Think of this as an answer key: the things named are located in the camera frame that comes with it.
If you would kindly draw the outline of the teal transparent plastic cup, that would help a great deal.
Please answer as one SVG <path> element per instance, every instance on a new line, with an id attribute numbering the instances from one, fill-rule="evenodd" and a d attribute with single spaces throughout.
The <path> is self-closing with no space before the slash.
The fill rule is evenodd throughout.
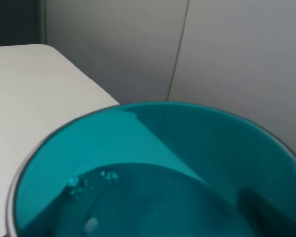
<path id="1" fill-rule="evenodd" d="M 30 152 L 5 222 L 8 237 L 296 237 L 296 154 L 219 109 L 112 106 Z"/>

